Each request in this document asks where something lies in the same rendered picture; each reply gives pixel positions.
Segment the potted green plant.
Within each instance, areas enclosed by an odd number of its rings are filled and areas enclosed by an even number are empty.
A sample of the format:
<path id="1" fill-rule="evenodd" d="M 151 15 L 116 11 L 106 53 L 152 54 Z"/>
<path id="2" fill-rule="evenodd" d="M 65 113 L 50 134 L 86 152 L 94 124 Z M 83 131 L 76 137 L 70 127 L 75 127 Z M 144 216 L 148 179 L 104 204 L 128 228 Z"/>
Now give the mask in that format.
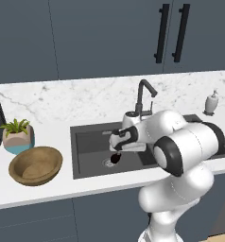
<path id="1" fill-rule="evenodd" d="M 12 122 L 1 125 L 0 129 L 3 130 L 3 146 L 9 153 L 17 155 L 35 145 L 34 129 L 26 119 L 18 121 L 14 118 Z"/>

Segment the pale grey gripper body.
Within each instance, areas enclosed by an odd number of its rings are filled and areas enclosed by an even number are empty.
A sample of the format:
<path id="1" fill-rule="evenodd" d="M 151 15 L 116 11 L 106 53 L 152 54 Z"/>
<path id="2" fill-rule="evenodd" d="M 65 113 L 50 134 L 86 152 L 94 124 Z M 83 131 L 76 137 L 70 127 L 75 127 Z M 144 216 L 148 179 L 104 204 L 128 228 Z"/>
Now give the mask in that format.
<path id="1" fill-rule="evenodd" d="M 145 143 L 129 143 L 124 144 L 121 149 L 116 149 L 113 146 L 110 146 L 110 151 L 112 152 L 139 152 L 145 151 L 147 145 Z"/>

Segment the dark grey sink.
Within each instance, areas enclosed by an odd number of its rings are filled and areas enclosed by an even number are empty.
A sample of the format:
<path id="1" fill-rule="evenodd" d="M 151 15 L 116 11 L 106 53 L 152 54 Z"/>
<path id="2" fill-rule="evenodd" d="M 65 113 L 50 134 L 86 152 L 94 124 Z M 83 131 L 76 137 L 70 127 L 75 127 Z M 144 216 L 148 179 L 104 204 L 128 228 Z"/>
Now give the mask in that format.
<path id="1" fill-rule="evenodd" d="M 120 152 L 111 163 L 110 146 L 145 143 L 145 151 Z M 142 170 L 159 166 L 181 176 L 209 159 L 225 158 L 222 130 L 196 115 L 178 116 L 169 121 L 160 112 L 147 120 L 113 122 L 71 128 L 73 175 L 76 179 Z"/>

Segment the dark blue wall cupboard door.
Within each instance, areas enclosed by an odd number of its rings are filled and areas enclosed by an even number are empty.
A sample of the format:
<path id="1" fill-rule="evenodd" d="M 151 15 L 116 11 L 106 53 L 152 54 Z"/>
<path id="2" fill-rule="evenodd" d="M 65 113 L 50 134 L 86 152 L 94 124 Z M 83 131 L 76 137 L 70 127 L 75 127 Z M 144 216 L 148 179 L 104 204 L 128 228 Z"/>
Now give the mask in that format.
<path id="1" fill-rule="evenodd" d="M 157 63 L 162 14 L 173 0 L 49 0 L 59 77 L 161 74 Z"/>
<path id="2" fill-rule="evenodd" d="M 49 0 L 0 0 L 0 83 L 58 77 Z"/>
<path id="3" fill-rule="evenodd" d="M 174 62 L 183 4 L 190 4 L 180 62 Z M 225 70 L 225 0 L 173 0 L 165 73 Z"/>

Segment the grey soap dispenser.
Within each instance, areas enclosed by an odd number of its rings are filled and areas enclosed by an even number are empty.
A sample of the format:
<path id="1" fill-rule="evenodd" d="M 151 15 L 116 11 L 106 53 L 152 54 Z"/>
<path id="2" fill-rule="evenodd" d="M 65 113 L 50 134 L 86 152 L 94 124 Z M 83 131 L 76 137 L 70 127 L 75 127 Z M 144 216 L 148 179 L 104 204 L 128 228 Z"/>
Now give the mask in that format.
<path id="1" fill-rule="evenodd" d="M 214 90 L 211 95 L 208 95 L 205 100 L 204 114 L 213 115 L 218 104 L 218 92 Z"/>

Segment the brown wooden bowl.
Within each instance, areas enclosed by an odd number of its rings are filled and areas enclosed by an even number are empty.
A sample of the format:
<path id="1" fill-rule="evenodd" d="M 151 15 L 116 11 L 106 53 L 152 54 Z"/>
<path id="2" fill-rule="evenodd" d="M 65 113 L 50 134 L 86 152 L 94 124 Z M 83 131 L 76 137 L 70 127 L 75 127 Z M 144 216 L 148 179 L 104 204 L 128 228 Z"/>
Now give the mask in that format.
<path id="1" fill-rule="evenodd" d="M 9 164 L 10 176 L 22 185 L 38 186 L 54 179 L 62 165 L 61 153 L 53 147 L 34 147 L 21 152 Z"/>

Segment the dark avocado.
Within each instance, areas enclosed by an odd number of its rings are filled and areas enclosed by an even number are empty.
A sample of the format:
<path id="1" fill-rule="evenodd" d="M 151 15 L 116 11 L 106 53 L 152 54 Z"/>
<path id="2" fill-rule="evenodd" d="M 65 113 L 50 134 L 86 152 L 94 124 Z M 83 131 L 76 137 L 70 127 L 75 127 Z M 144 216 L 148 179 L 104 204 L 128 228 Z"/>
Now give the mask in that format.
<path id="1" fill-rule="evenodd" d="M 117 164 L 120 161 L 121 158 L 121 153 L 120 152 L 116 152 L 111 156 L 111 163 L 112 164 Z"/>

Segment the black tap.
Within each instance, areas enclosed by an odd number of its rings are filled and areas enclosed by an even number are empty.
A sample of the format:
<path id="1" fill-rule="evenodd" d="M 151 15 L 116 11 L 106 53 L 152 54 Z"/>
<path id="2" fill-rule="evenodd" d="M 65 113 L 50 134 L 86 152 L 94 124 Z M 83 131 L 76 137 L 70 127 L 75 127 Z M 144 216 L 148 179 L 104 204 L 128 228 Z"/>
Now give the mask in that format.
<path id="1" fill-rule="evenodd" d="M 147 89 L 149 91 L 152 98 L 154 98 L 158 94 L 158 92 L 151 86 L 151 84 L 146 79 L 140 80 L 138 85 L 137 102 L 135 104 L 135 112 L 139 115 L 139 118 L 152 115 L 152 109 L 149 109 L 147 111 L 143 110 L 144 89 Z"/>

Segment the dark blue base cupboard front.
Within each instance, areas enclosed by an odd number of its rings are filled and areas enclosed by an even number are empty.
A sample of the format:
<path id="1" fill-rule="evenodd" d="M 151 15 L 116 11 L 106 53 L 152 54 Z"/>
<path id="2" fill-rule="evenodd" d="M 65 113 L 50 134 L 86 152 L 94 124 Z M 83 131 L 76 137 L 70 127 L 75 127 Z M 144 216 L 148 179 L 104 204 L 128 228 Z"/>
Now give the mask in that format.
<path id="1" fill-rule="evenodd" d="M 72 200 L 1 209 L 0 242 L 78 242 Z"/>
<path id="2" fill-rule="evenodd" d="M 138 242 L 148 224 L 138 193 L 131 188 L 74 198 L 78 242 Z"/>
<path id="3" fill-rule="evenodd" d="M 215 175 L 211 190 L 178 220 L 176 231 L 183 242 L 200 242 L 208 237 L 225 201 L 225 174 Z"/>

